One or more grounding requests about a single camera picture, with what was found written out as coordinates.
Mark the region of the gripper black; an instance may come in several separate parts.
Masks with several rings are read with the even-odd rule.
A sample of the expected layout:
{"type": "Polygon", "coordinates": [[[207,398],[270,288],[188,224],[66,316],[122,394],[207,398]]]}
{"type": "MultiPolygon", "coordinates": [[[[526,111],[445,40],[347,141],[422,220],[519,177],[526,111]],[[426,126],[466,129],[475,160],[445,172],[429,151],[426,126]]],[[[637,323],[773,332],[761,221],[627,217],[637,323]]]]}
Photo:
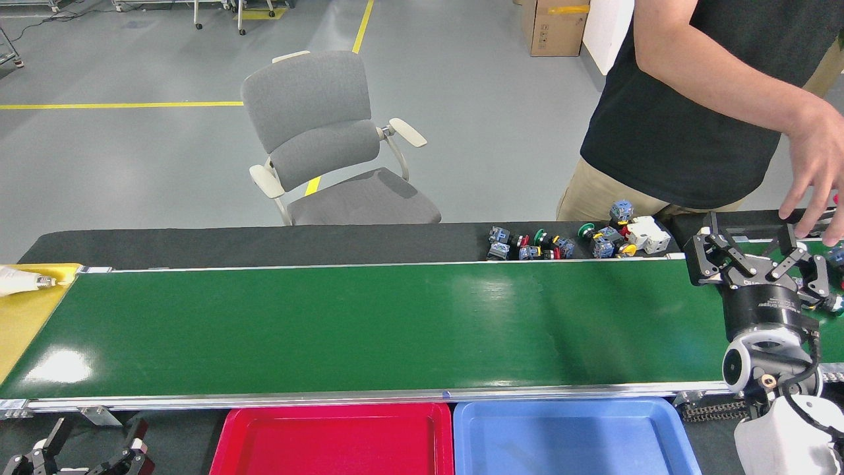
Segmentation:
{"type": "Polygon", "coordinates": [[[842,313],[842,297],[829,286],[827,263],[804,247],[781,248],[783,260],[758,283],[758,260],[721,234],[694,235],[684,244],[688,277],[694,286],[721,284],[725,334],[736,337],[756,328],[784,327],[798,334],[818,331],[805,309],[842,313]]]}

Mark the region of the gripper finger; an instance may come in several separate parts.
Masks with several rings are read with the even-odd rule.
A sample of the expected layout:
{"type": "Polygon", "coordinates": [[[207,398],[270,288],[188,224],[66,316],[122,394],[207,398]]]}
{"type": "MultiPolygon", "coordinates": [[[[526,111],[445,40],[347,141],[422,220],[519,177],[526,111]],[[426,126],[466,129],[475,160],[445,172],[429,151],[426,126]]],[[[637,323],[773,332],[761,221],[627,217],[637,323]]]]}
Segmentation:
{"type": "Polygon", "coordinates": [[[123,448],[114,456],[101,462],[86,474],[153,474],[156,463],[148,457],[148,447],[144,436],[148,430],[148,422],[139,418],[131,424],[123,448]]]}
{"type": "Polygon", "coordinates": [[[31,451],[12,455],[4,466],[3,474],[57,474],[59,468],[55,457],[61,452],[74,426],[74,421],[59,418],[51,433],[36,442],[31,451]]]}

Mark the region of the person's right hand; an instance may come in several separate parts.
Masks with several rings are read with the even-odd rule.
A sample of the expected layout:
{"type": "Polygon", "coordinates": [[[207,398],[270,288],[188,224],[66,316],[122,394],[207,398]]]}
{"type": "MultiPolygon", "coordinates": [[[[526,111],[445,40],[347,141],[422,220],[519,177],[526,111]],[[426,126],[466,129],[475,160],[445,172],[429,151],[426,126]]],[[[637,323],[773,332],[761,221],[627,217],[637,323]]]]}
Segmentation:
{"type": "Polygon", "coordinates": [[[804,238],[821,219],[833,193],[842,193],[843,119],[823,99],[814,98],[799,111],[796,124],[787,130],[793,181],[779,208],[779,216],[790,217],[808,191],[810,201],[794,235],[804,238]]]}

